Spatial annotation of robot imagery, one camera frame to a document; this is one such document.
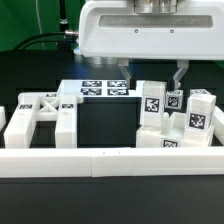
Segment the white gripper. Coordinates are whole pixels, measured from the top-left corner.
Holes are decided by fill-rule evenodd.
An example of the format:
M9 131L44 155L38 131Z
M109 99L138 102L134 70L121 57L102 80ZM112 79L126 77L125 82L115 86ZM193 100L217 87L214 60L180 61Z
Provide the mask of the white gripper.
M224 0L88 0L79 20L86 57L115 57L129 90L136 79L129 60L171 59L168 80L178 90L188 60L224 60Z

